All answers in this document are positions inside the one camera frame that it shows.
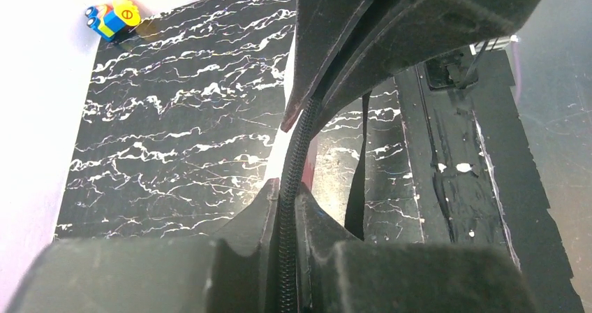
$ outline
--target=black strap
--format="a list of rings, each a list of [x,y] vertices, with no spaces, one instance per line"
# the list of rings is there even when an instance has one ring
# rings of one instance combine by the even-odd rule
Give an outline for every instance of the black strap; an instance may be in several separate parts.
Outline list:
[[[368,92],[362,97],[362,149],[360,150],[360,160],[357,162],[357,167],[353,173],[344,224],[344,227],[350,233],[361,240],[364,240],[364,206],[366,204],[364,184],[366,182],[366,139],[368,135],[370,93]]]

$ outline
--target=black marble surface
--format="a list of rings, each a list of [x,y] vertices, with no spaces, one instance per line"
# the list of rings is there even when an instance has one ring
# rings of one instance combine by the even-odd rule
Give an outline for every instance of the black marble surface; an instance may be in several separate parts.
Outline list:
[[[204,0],[101,42],[56,237],[206,235],[262,186],[284,107],[296,0]],[[361,100],[318,136],[313,195],[343,223],[362,144]],[[374,89],[364,230],[422,242],[392,80]]]

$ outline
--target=toy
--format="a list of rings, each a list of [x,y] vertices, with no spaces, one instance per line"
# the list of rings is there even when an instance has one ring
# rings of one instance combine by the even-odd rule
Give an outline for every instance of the toy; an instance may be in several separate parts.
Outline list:
[[[89,20],[87,26],[108,42],[125,27],[135,27],[141,21],[138,7],[130,0],[114,0],[112,7],[107,4],[88,7],[84,13]]]

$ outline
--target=gray floor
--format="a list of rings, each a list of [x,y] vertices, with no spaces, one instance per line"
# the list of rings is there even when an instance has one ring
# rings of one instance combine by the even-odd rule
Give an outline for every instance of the gray floor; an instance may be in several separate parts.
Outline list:
[[[592,312],[592,0],[543,0],[508,48],[520,118]]]

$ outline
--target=yellow toy part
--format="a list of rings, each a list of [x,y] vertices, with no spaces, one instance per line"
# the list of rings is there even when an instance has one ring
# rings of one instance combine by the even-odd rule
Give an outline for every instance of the yellow toy part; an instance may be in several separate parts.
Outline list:
[[[142,21],[138,7],[130,0],[113,0],[113,11],[130,27],[135,27]]]

